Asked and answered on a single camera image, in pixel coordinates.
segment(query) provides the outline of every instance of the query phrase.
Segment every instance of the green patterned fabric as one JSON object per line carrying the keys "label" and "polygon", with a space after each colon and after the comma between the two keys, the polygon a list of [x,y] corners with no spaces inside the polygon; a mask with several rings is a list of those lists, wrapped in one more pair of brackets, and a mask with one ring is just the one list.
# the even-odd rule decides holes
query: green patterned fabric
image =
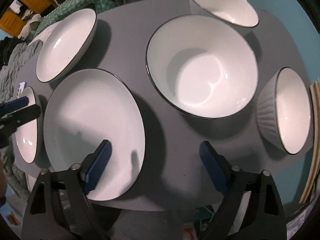
{"label": "green patterned fabric", "polygon": [[55,8],[55,10],[42,19],[36,31],[35,37],[51,24],[63,20],[65,17],[91,3],[95,4],[97,14],[116,7],[116,3],[110,0],[65,0],[62,4]]}

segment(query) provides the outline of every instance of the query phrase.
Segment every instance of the gray blanket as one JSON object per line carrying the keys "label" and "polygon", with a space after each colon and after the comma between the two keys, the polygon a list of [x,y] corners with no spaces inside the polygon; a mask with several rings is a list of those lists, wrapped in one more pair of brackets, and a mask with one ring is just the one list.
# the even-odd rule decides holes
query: gray blanket
{"label": "gray blanket", "polygon": [[34,54],[41,50],[42,45],[41,40],[33,42],[30,46],[24,42],[13,49],[8,65],[4,66],[0,72],[0,104],[15,99],[12,97],[18,72]]}
{"label": "gray blanket", "polygon": [[[13,90],[18,72],[34,54],[41,50],[42,45],[43,42],[39,40],[30,46],[26,43],[18,44],[13,49],[8,66],[4,66],[0,71],[0,103],[9,102],[16,98]],[[8,184],[15,191],[16,196],[7,198],[7,202],[14,210],[19,209],[18,215],[22,218],[30,192],[28,191],[25,173],[13,165],[14,154],[11,138],[9,141],[9,146],[1,149],[0,152],[4,163],[3,172],[6,175]]]}

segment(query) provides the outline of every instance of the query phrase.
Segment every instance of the gray table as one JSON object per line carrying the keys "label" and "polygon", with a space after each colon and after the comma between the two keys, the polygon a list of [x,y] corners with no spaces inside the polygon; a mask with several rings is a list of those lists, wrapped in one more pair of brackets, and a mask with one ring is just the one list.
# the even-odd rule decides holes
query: gray table
{"label": "gray table", "polygon": [[[287,155],[262,139],[255,121],[257,95],[282,67],[299,73],[305,85],[310,82],[293,39],[282,23],[266,11],[258,10],[259,26],[245,38],[255,52],[259,83],[253,100],[232,116],[208,121],[189,118],[162,99],[149,81],[145,50],[152,33],[167,20],[189,14],[188,0],[145,0],[120,6],[98,15],[98,27],[88,51],[72,72],[101,68],[120,77],[137,101],[146,132],[146,154],[142,171],[132,188],[115,200],[96,202],[131,210],[162,211],[190,208],[221,201],[199,158],[198,148],[208,140],[219,154],[246,171],[281,172],[301,159],[313,144],[313,125],[308,140],[296,155]],[[36,77],[35,55],[19,72],[19,82],[32,86],[45,110],[47,101],[62,80],[41,83]],[[37,177],[40,167],[50,163],[43,152],[28,164],[13,144],[15,164]]]}

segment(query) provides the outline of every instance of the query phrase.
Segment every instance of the blue gripper pad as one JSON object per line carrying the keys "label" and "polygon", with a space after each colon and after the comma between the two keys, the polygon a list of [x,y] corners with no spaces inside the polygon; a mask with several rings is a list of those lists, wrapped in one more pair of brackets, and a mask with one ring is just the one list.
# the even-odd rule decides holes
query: blue gripper pad
{"label": "blue gripper pad", "polygon": [[112,154],[112,145],[108,141],[106,145],[97,155],[87,174],[85,175],[85,184],[83,192],[85,195],[89,194],[90,191],[94,190],[106,168],[108,161]]}
{"label": "blue gripper pad", "polygon": [[1,106],[0,112],[1,115],[10,114],[16,110],[19,110],[29,104],[29,98],[22,97],[13,101],[10,101]]}
{"label": "blue gripper pad", "polygon": [[223,172],[221,167],[218,164],[218,160],[214,156],[218,157],[219,155],[212,148],[208,147],[208,142],[203,142],[200,144],[199,155],[202,160],[202,163],[207,170],[207,173],[210,176],[210,179],[215,187],[215,189],[221,192],[223,195],[226,195],[229,192],[228,189],[228,178]]}

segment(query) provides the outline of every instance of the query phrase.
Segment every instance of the white ceramic bowl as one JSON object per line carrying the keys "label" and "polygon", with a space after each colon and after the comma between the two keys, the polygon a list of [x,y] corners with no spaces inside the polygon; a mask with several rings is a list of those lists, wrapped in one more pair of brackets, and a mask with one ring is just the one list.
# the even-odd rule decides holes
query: white ceramic bowl
{"label": "white ceramic bowl", "polygon": [[48,26],[47,28],[45,28],[41,33],[39,33],[29,44],[34,43],[37,40],[41,40],[43,43],[45,43],[48,39],[48,37],[50,36],[50,34],[52,33],[52,31],[55,29],[55,27],[57,27],[60,24],[61,21],[56,22],[54,24],[51,24],[50,26]]}
{"label": "white ceramic bowl", "polygon": [[247,0],[189,0],[189,3],[192,14],[221,19],[243,36],[259,24],[258,14]]}
{"label": "white ceramic bowl", "polygon": [[92,9],[76,11],[61,21],[40,51],[36,66],[39,81],[55,81],[68,73],[87,51],[96,28],[97,15]]}
{"label": "white ceramic bowl", "polygon": [[310,101],[300,76],[283,68],[265,85],[257,102],[261,134],[290,154],[304,146],[310,129]]}
{"label": "white ceramic bowl", "polygon": [[41,114],[36,120],[32,120],[31,122],[20,126],[15,132],[18,149],[22,158],[27,163],[32,163],[42,147],[42,107],[38,95],[34,93],[31,87],[26,87],[22,91],[20,98],[21,97],[29,98],[28,106],[37,104],[41,109]]}
{"label": "white ceramic bowl", "polygon": [[159,27],[148,43],[146,64],[160,95],[200,118],[240,111],[258,83],[256,58],[244,38],[207,16],[185,15]]}
{"label": "white ceramic bowl", "polygon": [[112,155],[92,200],[110,200],[126,192],[140,173],[145,134],[138,106],[124,83],[101,69],[85,69],[63,80],[44,115],[44,144],[55,171],[81,163],[102,140]]}

